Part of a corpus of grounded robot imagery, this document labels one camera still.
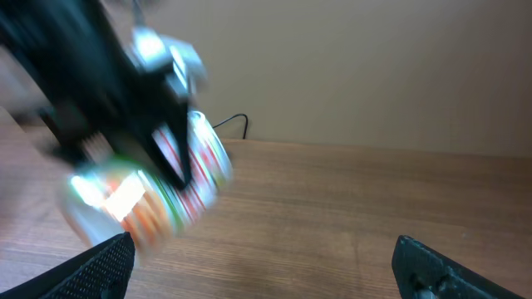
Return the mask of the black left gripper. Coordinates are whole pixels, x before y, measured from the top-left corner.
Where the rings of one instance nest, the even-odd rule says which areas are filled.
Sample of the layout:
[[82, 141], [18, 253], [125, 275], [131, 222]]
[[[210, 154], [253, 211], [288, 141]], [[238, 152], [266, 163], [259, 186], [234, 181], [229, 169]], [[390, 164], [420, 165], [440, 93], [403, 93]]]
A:
[[192, 180], [188, 96], [170, 85], [172, 56], [134, 61], [99, 1], [3, 1], [1, 43], [28, 72], [51, 107], [41, 111], [59, 144], [59, 159], [80, 167], [83, 142], [102, 134], [124, 154], [122, 137], [141, 147], [137, 159], [177, 189]]

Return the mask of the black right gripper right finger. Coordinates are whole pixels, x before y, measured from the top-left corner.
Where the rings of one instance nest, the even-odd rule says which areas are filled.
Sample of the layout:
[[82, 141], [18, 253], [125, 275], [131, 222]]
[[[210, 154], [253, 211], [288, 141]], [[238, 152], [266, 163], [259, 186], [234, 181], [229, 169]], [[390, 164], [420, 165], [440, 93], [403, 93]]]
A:
[[397, 239], [392, 270], [403, 299], [522, 299], [407, 235]]

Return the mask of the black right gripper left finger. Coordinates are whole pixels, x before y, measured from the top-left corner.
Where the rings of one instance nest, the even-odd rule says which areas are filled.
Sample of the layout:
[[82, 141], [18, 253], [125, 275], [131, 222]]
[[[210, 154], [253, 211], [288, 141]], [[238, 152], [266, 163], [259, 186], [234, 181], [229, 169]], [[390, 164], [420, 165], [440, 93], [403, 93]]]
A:
[[135, 263], [135, 244], [119, 233], [33, 279], [2, 299], [123, 299]]

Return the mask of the instant noodle cup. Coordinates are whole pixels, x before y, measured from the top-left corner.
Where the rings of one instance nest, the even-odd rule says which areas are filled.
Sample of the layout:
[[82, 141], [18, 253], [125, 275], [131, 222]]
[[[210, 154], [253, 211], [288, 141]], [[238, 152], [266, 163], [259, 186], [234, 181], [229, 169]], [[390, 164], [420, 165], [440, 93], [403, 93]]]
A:
[[191, 110], [189, 157], [192, 179], [179, 190], [140, 164], [110, 156], [66, 181], [59, 199], [63, 217], [92, 247], [128, 232], [146, 257], [191, 227], [211, 208], [233, 168], [204, 114]]

